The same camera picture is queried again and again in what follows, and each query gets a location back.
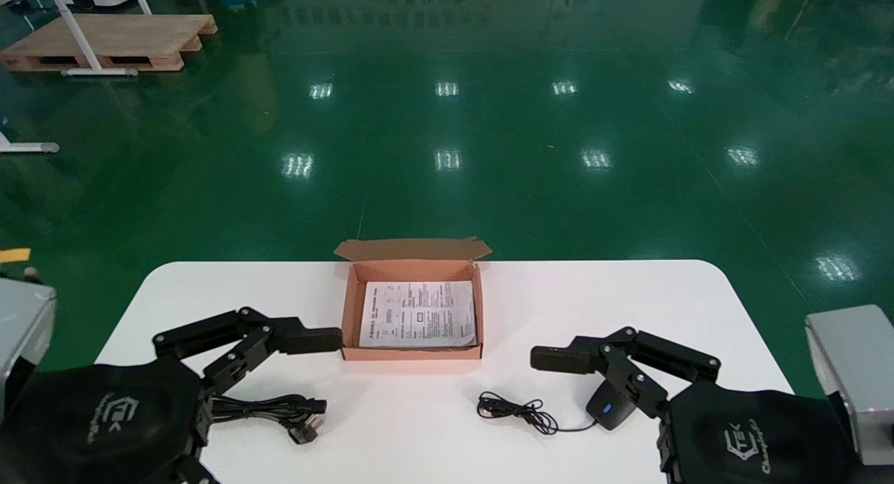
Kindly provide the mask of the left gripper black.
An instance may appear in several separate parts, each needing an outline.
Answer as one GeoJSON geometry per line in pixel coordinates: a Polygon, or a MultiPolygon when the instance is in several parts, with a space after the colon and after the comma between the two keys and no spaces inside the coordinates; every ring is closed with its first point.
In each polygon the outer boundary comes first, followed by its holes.
{"type": "Polygon", "coordinates": [[[211,425],[208,394],[226,394],[271,355],[329,353],[342,341],[339,328],[244,307],[153,338],[159,359],[233,344],[205,367],[203,385],[170,359],[35,373],[3,418],[2,481],[214,483],[199,462],[211,425]]]}

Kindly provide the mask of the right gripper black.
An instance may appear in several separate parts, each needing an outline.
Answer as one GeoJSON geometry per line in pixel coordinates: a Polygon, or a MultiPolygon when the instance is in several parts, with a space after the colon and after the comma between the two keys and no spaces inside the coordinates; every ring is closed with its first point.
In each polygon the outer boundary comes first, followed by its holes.
{"type": "MultiPolygon", "coordinates": [[[[690,383],[719,376],[716,357],[632,327],[607,337],[574,337],[564,348],[536,345],[530,365],[540,372],[602,375],[585,405],[594,420],[626,420],[635,410],[661,416],[667,391],[640,365],[690,383]]],[[[659,455],[670,483],[845,483],[858,465],[830,402],[707,382],[668,402],[659,455]]]]}

